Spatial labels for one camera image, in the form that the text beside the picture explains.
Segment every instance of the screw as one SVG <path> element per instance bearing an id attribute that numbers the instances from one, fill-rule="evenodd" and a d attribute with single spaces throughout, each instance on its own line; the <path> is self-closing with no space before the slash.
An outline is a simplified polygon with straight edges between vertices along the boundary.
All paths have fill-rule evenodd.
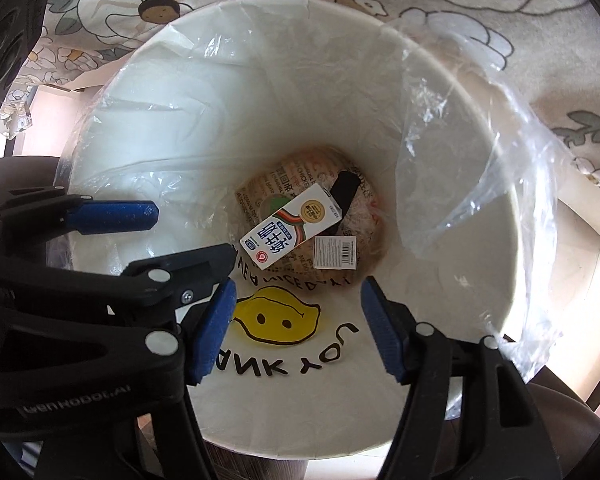
<path id="1" fill-rule="evenodd" d="M 482 340 L 482 343 L 490 350 L 498 349 L 498 342 L 496 341 L 496 338 L 494 338 L 494 336 L 492 335 L 488 335 L 487 337 L 485 337 Z"/>
<path id="2" fill-rule="evenodd" d="M 144 338 L 144 344 L 149 352 L 156 355 L 173 355 L 178 351 L 178 340 L 170 332 L 155 330 Z"/>
<path id="3" fill-rule="evenodd" d="M 171 275 L 162 269 L 151 269 L 148 273 L 149 279 L 158 283 L 166 283 L 171 279 Z"/>
<path id="4" fill-rule="evenodd" d="M 416 325 L 416 332 L 424 337 L 433 335 L 436 330 L 429 323 L 418 323 Z"/>
<path id="5" fill-rule="evenodd" d="M 191 300 L 193 300 L 193 290 L 187 289 L 182 293 L 180 301 L 183 305 L 187 305 L 191 303 Z"/>

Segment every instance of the white label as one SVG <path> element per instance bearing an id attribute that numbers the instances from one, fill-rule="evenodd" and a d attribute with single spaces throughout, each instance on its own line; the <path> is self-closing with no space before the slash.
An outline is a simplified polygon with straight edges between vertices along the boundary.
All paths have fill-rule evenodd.
<path id="1" fill-rule="evenodd" d="M 314 269 L 356 269 L 355 236 L 317 236 L 314 241 Z"/>

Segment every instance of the floral rug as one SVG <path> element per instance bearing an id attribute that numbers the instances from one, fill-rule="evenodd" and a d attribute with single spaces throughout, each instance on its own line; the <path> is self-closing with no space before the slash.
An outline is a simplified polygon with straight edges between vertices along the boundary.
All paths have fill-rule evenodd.
<path id="1" fill-rule="evenodd" d="M 42 36 L 0 110 L 0 132 L 13 137 L 30 125 L 25 101 L 34 86 L 63 85 L 218 1 L 48 0 Z M 600 18 L 587 0 L 329 1 L 467 37 L 506 70 L 600 187 Z"/>

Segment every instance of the yellow lemon logo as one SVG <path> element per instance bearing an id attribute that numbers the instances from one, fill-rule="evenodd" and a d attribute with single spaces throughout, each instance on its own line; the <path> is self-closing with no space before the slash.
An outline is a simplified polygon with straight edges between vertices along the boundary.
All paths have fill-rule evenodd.
<path id="1" fill-rule="evenodd" d="M 303 303 L 280 286 L 266 286 L 253 296 L 238 300 L 236 320 L 247 336 L 273 345 L 296 345 L 318 328 L 320 305 Z"/>

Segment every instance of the plastic bag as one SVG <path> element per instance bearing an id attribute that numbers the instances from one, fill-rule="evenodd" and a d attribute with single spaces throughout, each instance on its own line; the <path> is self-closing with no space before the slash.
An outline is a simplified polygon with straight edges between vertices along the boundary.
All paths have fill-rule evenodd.
<path id="1" fill-rule="evenodd" d="M 154 200 L 160 219 L 148 233 L 71 235 L 73 267 L 117 274 L 158 254 L 238 248 L 249 226 L 235 190 L 290 153 L 330 144 L 380 196 L 387 244 L 372 273 L 387 296 L 448 337 L 506 331 L 518 343 L 503 348 L 528 379 L 557 336 L 543 299 L 554 169 L 566 158 L 472 55 L 321 0 L 232 0 L 169 24 L 94 103 L 58 181 L 98 199 Z M 391 439 L 407 388 L 382 368 L 357 283 L 259 271 L 243 253 L 232 277 L 243 322 L 190 390 L 203 436 L 295 459 Z M 249 338 L 256 311 L 287 316 L 307 338 L 270 322 L 266 344 Z M 452 382 L 449 416 L 459 398 Z"/>

